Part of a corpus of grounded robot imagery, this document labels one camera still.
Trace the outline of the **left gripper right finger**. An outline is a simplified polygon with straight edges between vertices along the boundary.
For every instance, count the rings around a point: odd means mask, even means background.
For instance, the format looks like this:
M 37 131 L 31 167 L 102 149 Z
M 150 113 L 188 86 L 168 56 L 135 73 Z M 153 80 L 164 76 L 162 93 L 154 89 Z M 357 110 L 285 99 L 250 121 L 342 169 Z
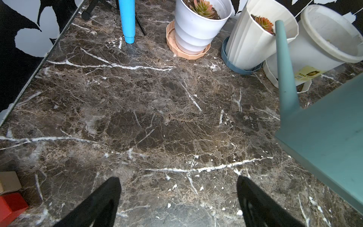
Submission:
M 303 226 L 248 177 L 238 176 L 236 189 L 247 227 Z

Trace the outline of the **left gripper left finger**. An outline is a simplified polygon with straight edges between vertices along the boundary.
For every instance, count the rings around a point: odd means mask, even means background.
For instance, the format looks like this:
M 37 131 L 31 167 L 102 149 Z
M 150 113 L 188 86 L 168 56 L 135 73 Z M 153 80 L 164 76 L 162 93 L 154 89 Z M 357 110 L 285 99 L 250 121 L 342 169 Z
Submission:
M 55 227 L 112 227 L 122 192 L 120 180 L 111 177 L 90 194 Z

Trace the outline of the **mint green watering can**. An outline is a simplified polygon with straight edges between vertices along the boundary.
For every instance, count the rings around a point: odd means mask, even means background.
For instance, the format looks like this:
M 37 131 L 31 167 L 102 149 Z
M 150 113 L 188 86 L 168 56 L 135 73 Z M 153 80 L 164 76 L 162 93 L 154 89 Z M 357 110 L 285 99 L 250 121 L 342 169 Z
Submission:
M 355 76 L 309 108 L 300 107 L 284 23 L 276 21 L 283 150 L 356 211 L 363 211 L 363 77 Z

